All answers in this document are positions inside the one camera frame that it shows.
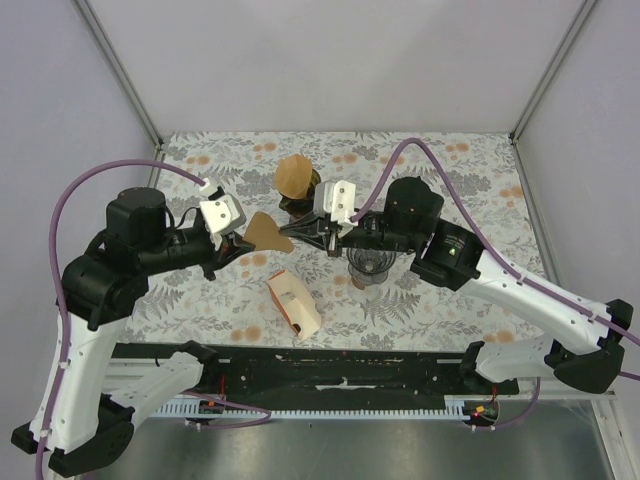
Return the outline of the brown paper coffee filter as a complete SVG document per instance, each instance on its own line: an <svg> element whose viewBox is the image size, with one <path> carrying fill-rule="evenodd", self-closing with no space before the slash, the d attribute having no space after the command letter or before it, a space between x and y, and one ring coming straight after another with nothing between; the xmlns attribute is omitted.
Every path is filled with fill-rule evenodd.
<svg viewBox="0 0 640 480"><path fill-rule="evenodd" d="M294 154L279 161L274 174L276 190L289 199L301 200L306 197L311 183L313 167L303 155Z"/></svg>

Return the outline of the grey clear dripper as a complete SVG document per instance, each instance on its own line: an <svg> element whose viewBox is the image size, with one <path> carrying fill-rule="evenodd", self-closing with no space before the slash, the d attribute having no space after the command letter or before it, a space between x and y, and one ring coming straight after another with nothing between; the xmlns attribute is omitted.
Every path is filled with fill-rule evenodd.
<svg viewBox="0 0 640 480"><path fill-rule="evenodd" d="M386 276L396 258L397 254L393 251L356 248L347 250L348 269L352 276Z"/></svg>

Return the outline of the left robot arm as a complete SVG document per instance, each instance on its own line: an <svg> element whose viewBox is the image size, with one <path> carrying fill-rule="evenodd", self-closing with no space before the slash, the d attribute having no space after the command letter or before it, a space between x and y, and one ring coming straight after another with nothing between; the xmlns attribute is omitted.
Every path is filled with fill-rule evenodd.
<svg viewBox="0 0 640 480"><path fill-rule="evenodd" d="M63 375L50 376L47 384L57 399L16 428L11 441L28 454L38 447L50 451L48 467L63 478L112 464L160 407L184 391L206 393L219 384L217 353L188 341L129 386L103 390L118 338L150 277L200 266L212 281L216 271L254 249L235 231L246 221L242 207L222 189L207 193L189 228L168 223L168 213L156 189L122 191L106 207L105 229L62 275L70 321L56 346Z"/></svg>

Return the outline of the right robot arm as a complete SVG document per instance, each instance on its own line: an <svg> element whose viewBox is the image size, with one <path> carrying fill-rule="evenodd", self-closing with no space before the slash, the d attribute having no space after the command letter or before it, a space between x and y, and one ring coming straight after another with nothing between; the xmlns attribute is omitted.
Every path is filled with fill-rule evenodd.
<svg viewBox="0 0 640 480"><path fill-rule="evenodd" d="M422 281L501 306L542 330L512 343L471 343L457 371L465 391L488 394L515 379L554 377L602 394L620 375L630 304L589 301L517 266L478 234L442 219L443 198L418 177L394 180L383 210L360 210L358 220L354 197L349 182L322 182L312 211L280 232L333 257L345 249L412 254L410 270Z"/></svg>

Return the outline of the olive green dripper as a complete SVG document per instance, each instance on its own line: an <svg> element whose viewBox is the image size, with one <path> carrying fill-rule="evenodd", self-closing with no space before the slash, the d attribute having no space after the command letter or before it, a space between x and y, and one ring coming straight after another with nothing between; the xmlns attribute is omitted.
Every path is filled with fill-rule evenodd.
<svg viewBox="0 0 640 480"><path fill-rule="evenodd" d="M280 194L281 199L279 202L279 208L291 217L304 216L311 212L313 210L315 189L320 182L320 174L315 168L313 168L312 179L306 197L301 200L293 200Z"/></svg>

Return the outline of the red grey coffee server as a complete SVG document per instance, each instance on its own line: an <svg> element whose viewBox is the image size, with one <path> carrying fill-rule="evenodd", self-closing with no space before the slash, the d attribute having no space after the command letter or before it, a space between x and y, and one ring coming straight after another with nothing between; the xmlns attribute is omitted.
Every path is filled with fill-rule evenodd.
<svg viewBox="0 0 640 480"><path fill-rule="evenodd" d="M297 220L297 219L299 219L299 218L301 218L301 217L304 217L304 216L292 217L292 218L291 218L291 222L293 222L294 220Z"/></svg>

